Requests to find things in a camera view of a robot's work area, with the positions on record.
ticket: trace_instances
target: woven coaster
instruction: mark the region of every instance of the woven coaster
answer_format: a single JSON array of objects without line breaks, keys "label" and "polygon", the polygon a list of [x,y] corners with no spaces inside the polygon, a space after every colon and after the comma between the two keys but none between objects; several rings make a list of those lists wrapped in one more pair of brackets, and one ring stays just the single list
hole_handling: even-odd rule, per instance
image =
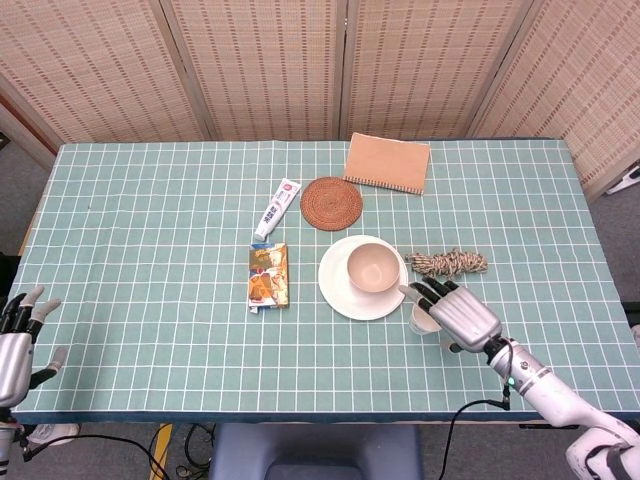
[{"label": "woven coaster", "polygon": [[360,217],[362,197],[341,178],[321,177],[302,192],[300,210],[307,222],[320,230],[342,230]]}]

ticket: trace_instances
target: rope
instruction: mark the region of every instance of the rope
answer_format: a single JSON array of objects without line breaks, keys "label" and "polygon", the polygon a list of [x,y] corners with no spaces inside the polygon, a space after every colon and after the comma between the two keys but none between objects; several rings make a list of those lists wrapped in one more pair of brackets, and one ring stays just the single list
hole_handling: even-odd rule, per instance
[{"label": "rope", "polygon": [[422,253],[410,253],[405,256],[407,262],[411,262],[411,268],[423,275],[444,276],[452,278],[461,273],[486,272],[489,268],[487,258],[474,252],[461,252],[454,248],[447,253],[424,255]]}]

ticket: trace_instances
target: green grid tablecloth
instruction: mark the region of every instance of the green grid tablecloth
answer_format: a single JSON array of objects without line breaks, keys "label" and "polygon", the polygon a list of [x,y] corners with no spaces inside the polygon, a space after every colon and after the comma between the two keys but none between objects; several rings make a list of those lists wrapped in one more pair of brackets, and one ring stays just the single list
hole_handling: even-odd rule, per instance
[{"label": "green grid tablecloth", "polygon": [[[358,186],[361,218],[312,228],[299,196],[271,241],[289,246],[288,309],[248,313],[248,244],[280,180],[341,176],[347,142],[65,145],[38,209],[14,293],[64,299],[35,364],[70,345],[23,420],[436,419],[499,398],[481,355],[419,337],[411,305],[374,322],[334,312],[316,283],[340,238],[400,253],[487,255],[460,278],[506,334],[594,405],[639,409],[640,361],[564,142],[430,142],[423,196]],[[410,273],[410,279],[417,278]],[[513,396],[508,418],[535,417]],[[478,407],[475,416],[499,414]]]}]

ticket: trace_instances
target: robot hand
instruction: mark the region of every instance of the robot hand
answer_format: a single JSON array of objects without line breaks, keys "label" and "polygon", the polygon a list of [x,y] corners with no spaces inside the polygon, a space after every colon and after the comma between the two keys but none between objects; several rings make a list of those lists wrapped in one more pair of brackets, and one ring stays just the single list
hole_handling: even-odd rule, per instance
[{"label": "robot hand", "polygon": [[30,389],[58,373],[66,359],[67,348],[58,347],[45,369],[31,373],[35,343],[45,317],[60,305],[58,299],[49,300],[34,310],[42,292],[44,287],[38,286],[28,294],[18,295],[6,304],[0,318],[0,409],[22,402]]},{"label": "robot hand", "polygon": [[487,363],[554,427],[583,425],[588,430],[567,450],[580,479],[640,479],[640,435],[620,420],[583,400],[524,347],[501,336],[495,314],[471,291],[453,282],[423,277],[399,289],[429,313],[458,344],[484,352]]}]

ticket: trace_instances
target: floor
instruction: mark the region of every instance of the floor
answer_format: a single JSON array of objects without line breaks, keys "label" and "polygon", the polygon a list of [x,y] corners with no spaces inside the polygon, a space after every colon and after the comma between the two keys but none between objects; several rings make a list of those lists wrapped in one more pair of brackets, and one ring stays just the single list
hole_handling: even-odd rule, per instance
[{"label": "floor", "polygon": [[[16,255],[44,189],[48,173],[15,143],[0,150],[0,251]],[[594,223],[623,301],[640,301],[640,186],[611,197],[601,197],[591,206]],[[145,446],[154,424],[86,424],[83,433],[117,435]],[[422,427],[425,478],[440,471],[447,425]],[[186,463],[182,450],[186,426],[177,429],[169,448],[168,472],[177,478],[175,466]],[[446,478],[511,478],[546,480],[571,478],[564,461],[566,448],[580,435],[575,430],[521,430],[517,425],[456,426]],[[211,447],[193,443],[192,455],[206,461]],[[84,479],[97,473],[102,478],[148,478],[145,455],[129,445],[106,440],[78,439],[45,450],[30,463],[12,450],[11,475],[24,480],[49,478]]]}]

